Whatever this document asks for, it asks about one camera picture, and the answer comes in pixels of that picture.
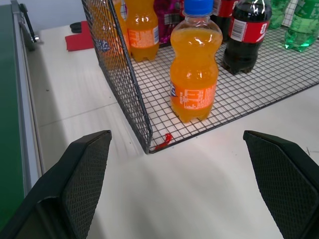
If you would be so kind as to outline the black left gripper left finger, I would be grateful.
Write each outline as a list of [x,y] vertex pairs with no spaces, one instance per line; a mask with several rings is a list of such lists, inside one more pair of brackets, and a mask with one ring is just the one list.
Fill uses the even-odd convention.
[[2,239],[85,239],[102,191],[112,133],[85,135],[32,187]]

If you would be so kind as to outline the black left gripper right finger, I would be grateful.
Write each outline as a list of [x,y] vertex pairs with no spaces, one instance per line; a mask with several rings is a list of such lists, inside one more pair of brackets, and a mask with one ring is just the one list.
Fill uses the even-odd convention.
[[319,166],[296,143],[246,130],[261,196],[285,239],[319,237]]

